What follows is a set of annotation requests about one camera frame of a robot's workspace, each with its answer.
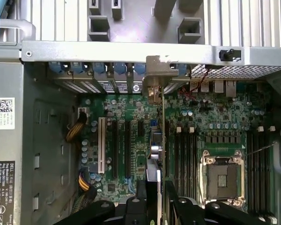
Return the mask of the black plunger switch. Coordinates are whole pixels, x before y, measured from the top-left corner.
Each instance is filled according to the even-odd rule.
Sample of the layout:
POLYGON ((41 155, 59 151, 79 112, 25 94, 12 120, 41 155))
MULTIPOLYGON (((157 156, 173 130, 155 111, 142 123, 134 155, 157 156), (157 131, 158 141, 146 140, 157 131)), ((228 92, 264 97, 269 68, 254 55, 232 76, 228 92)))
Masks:
POLYGON ((233 61, 235 50, 229 49, 229 50, 220 50, 219 51, 219 59, 221 61, 233 61))

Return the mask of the black RAM slot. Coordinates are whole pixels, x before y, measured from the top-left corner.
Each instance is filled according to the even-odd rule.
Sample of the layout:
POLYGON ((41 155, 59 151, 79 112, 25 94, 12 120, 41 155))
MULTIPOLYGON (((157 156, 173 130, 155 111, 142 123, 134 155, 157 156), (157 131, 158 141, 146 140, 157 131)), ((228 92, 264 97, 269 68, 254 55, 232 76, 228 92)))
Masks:
POLYGON ((253 159, 252 159, 252 153, 253 152, 253 132, 252 131, 248 131, 247 132, 247 200, 248 200, 248 213, 251 216, 256 216, 256 212, 255 212, 255 205, 254 205, 254 169, 253 169, 253 159))
POLYGON ((179 178, 180 178, 180 175, 179 175, 179 169, 180 169, 179 145, 180 145, 179 134, 176 133, 175 134, 175 143, 174 143, 174 154, 175 154, 175 188, 176 188, 177 194, 179 194, 179 191, 180 191, 180 188, 179 188, 179 178))
POLYGON ((265 155, 265 168, 266 168, 266 178, 265 178, 265 190, 266 190, 266 209, 265 217, 266 221, 271 225, 277 225, 277 218, 275 216, 274 208, 274 173, 273 173, 273 146, 274 142, 270 137, 269 132, 265 133, 265 144, 270 145, 267 149, 264 150, 265 155))
POLYGON ((191 182, 191 175, 192 175, 192 166, 191 166, 191 137, 190 134, 186 136, 186 176, 187 176, 187 197, 191 197, 192 194, 192 182, 191 182))
MULTIPOLYGON (((267 146, 269 141, 267 139, 265 132, 260 132, 259 134, 259 146, 262 148, 267 146)), ((269 222, 268 214, 270 210, 270 190, 269 190, 269 154, 268 150, 263 150, 259 154, 260 159, 260 180, 262 193, 262 206, 260 208, 260 215, 264 218, 265 221, 269 222)))
POLYGON ((192 197, 197 200, 197 136, 195 133, 192 135, 192 178, 192 197))
POLYGON ((260 208, 262 206, 262 193, 260 191, 260 159, 259 154, 261 151, 259 147, 259 134, 254 133, 253 138, 254 153, 252 154, 253 159, 253 179, 254 179, 254 214, 257 218, 260 218, 260 208))
POLYGON ((180 140, 180 194, 184 196, 185 190, 185 137, 184 133, 181 134, 180 140))

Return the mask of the white PCI expansion slot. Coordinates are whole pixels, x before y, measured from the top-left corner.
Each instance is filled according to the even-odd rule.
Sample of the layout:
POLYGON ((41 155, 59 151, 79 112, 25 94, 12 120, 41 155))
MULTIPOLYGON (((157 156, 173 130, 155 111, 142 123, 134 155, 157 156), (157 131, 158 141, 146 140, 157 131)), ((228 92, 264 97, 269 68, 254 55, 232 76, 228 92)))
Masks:
POLYGON ((98 118, 98 173, 105 173, 106 118, 98 118))

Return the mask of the grey power supply unit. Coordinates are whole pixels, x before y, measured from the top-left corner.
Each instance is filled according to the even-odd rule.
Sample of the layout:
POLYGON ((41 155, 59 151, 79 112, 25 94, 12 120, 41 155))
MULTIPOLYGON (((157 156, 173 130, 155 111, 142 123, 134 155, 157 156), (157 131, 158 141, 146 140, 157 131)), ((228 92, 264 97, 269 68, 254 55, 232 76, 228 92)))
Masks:
POLYGON ((21 225, 23 81, 22 63, 0 63, 0 98, 15 98, 15 129, 0 130, 0 161, 15 162, 13 225, 21 225))

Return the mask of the silver ethernet port block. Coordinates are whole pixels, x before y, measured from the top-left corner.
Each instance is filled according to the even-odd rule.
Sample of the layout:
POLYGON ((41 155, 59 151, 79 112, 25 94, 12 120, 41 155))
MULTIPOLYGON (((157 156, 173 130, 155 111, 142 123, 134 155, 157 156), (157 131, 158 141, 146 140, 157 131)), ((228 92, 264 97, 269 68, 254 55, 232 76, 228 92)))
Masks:
POLYGON ((234 98, 237 95, 236 91, 237 83, 236 81, 225 81, 225 94, 228 98, 234 98))

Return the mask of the green motherboard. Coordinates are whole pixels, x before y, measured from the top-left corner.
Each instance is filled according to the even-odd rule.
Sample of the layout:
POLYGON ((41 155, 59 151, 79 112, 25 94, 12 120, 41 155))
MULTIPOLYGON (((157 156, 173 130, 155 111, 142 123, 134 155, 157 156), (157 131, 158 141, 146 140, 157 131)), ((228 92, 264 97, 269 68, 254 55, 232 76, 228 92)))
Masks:
MULTIPOLYGON (((237 85, 236 97, 226 97, 224 93, 188 93, 182 88, 165 97, 165 120, 170 122, 169 180, 175 187, 175 134, 185 137, 185 190, 178 196, 187 197, 186 176, 186 136, 197 136, 197 202, 200 204, 199 165, 203 150, 216 153, 231 153, 241 150, 245 163, 245 204, 237 209, 248 213, 247 200, 247 132, 275 132, 271 121, 271 90, 257 92, 252 83, 237 85)), ((146 177, 149 157, 150 131, 156 126, 157 107, 148 103, 141 95, 85 96, 78 107, 86 113, 88 120, 81 134, 81 168, 78 184, 81 191, 91 190, 98 199, 114 203, 124 196, 134 195, 137 181, 146 177), (105 173, 98 173, 98 118, 106 118, 105 173), (113 178, 113 137, 112 122, 118 122, 118 178, 113 178), (131 177, 125 178, 124 135, 125 121, 131 122, 131 177), (138 121, 144 121, 144 136, 138 137, 138 121)))

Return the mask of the black Dell rating label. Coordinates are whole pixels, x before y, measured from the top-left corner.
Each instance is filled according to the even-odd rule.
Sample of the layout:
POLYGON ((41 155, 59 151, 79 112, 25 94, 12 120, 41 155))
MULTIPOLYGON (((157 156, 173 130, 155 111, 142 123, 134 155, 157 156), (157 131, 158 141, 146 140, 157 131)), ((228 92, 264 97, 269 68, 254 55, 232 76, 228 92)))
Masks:
POLYGON ((0 161, 0 225, 14 224, 15 162, 0 161))

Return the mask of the grey metal PC case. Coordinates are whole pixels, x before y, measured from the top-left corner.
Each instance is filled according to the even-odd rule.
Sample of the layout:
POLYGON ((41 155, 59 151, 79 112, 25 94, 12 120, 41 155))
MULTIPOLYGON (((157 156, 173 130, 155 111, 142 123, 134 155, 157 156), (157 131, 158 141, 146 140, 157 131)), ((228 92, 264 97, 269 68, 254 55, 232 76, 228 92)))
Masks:
MULTIPOLYGON (((271 90, 275 132, 270 137, 278 142, 272 150, 274 212, 281 225, 281 48, 56 41, 0 43, 0 63, 22 63, 24 68, 21 225, 53 225, 89 203, 106 200, 94 191, 81 191, 78 184, 81 134, 88 120, 78 111, 80 101, 122 94, 148 99, 146 57, 155 55, 178 70, 165 97, 182 88, 191 93, 192 81, 200 81, 200 87, 212 82, 211 91, 215 81, 224 81, 224 94, 227 80, 252 83, 257 92, 271 90), (235 50, 233 61, 221 61, 219 51, 229 49, 235 50), (53 79, 95 79, 105 93, 73 93, 53 79)), ((201 208, 226 219, 227 225, 270 225, 220 201, 201 208)))

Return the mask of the silver CPU socket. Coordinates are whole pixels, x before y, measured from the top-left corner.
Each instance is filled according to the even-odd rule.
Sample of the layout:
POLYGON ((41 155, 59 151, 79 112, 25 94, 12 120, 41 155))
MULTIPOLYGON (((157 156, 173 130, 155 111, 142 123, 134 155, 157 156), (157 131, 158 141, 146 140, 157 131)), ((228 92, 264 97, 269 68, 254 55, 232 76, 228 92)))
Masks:
POLYGON ((200 204, 220 201, 237 208, 245 202, 245 163, 241 150, 203 150, 199 165, 200 204))

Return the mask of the thin metal locking lever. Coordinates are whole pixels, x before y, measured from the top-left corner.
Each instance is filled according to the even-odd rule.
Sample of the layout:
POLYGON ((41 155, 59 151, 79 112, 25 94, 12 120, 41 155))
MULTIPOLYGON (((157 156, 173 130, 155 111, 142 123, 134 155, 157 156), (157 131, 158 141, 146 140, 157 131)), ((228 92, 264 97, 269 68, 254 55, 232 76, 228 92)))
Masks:
POLYGON ((247 153, 246 156, 249 156, 249 155, 255 154, 255 153, 257 153, 257 152, 260 152, 260 151, 269 149, 269 148, 271 148, 271 147, 273 147, 273 146, 275 146, 275 145, 277 145, 277 144, 278 144, 278 142, 273 142, 272 144, 269 144, 269 145, 267 145, 267 146, 264 146, 264 147, 262 147, 262 148, 260 148, 260 149, 258 149, 258 150, 255 150, 255 151, 253 151, 253 152, 247 153))

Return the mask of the grey plastic parts rack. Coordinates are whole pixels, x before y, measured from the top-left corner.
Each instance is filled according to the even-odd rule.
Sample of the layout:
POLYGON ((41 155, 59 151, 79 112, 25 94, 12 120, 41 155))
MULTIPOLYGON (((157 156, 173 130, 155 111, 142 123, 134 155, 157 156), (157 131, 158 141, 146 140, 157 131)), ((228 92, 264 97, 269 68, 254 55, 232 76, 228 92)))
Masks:
POLYGON ((203 0, 88 0, 91 41, 204 44, 203 0))

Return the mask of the white QR code sticker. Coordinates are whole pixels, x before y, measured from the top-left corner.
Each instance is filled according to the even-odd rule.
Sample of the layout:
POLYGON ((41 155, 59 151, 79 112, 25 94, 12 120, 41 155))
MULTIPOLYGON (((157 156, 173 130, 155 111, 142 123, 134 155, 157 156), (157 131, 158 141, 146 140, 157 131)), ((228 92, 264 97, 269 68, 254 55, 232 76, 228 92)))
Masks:
POLYGON ((15 129, 15 98, 0 97, 0 130, 15 129))

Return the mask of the perforated metal slot cover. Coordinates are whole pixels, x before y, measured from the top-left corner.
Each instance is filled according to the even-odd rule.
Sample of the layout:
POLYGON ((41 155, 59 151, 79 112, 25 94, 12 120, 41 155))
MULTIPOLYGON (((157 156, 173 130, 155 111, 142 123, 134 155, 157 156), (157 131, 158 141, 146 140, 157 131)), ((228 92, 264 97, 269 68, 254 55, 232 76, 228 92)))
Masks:
POLYGON ((67 89, 73 93, 84 93, 84 89, 76 85, 70 79, 53 79, 53 82, 58 86, 67 89))
POLYGON ((105 90, 95 79, 75 80, 75 84, 88 93, 104 94, 105 90))

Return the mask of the long black expansion slot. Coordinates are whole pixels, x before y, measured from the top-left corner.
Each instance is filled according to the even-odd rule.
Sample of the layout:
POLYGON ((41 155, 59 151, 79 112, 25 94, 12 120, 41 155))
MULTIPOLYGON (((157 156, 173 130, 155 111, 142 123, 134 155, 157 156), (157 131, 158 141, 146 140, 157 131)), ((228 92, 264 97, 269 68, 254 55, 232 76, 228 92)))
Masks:
POLYGON ((112 137, 113 137, 113 178, 118 178, 118 122, 112 122, 112 137))
POLYGON ((170 161, 170 122, 165 121, 165 172, 166 178, 169 177, 169 161, 170 161))
POLYGON ((131 122, 125 121, 125 135, 124 135, 124 164, 125 164, 125 178, 131 177, 131 122))

